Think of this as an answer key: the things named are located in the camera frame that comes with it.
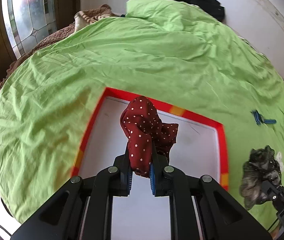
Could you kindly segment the red polka dot scrunchie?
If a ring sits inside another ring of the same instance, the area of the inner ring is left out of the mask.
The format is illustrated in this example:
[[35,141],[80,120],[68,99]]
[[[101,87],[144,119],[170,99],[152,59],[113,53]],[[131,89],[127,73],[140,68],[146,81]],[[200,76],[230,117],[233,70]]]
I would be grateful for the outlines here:
[[133,99],[122,112],[120,125],[128,138],[128,155],[135,174],[149,177],[153,151],[170,159],[178,124],[162,122],[148,98],[139,96]]

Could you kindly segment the black sheer scrunchie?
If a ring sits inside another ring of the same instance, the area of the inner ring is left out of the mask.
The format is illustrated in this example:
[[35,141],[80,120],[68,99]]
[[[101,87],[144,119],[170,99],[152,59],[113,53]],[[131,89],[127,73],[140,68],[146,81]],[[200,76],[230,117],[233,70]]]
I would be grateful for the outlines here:
[[275,187],[281,185],[281,169],[274,156],[275,151],[267,145],[265,148],[252,149],[249,161],[244,163],[239,192],[244,198],[246,210],[267,202],[267,195],[261,189],[264,181],[269,181]]

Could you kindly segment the green bed sheet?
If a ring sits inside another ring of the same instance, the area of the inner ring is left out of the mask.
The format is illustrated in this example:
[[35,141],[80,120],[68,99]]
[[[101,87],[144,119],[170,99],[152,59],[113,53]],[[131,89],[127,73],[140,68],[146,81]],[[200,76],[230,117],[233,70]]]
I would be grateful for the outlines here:
[[[130,0],[125,17],[103,18],[35,52],[1,88],[0,196],[18,222],[70,177],[106,87],[222,123],[229,193],[238,201],[251,149],[269,145],[284,162],[284,80],[269,59],[197,6]],[[253,110],[277,123],[257,125]]]

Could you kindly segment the brown knitted blanket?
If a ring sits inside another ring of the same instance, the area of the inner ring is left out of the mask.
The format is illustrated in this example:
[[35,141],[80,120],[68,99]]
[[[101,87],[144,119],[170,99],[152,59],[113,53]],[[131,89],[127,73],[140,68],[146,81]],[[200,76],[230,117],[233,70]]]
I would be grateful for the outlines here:
[[114,14],[111,7],[107,4],[103,4],[96,9],[78,11],[74,16],[74,22],[69,26],[50,34],[48,37],[39,42],[30,52],[26,53],[16,61],[13,61],[10,65],[6,64],[6,77],[0,79],[0,89],[3,87],[5,81],[10,77],[10,75],[36,51],[55,44],[82,28],[108,17],[119,17],[119,15]]

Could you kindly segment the stained glass window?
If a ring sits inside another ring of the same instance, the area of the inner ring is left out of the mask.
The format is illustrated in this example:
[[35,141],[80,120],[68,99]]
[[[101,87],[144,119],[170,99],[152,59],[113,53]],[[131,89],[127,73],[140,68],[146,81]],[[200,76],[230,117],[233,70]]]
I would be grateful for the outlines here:
[[2,0],[2,15],[16,58],[57,31],[54,0]]

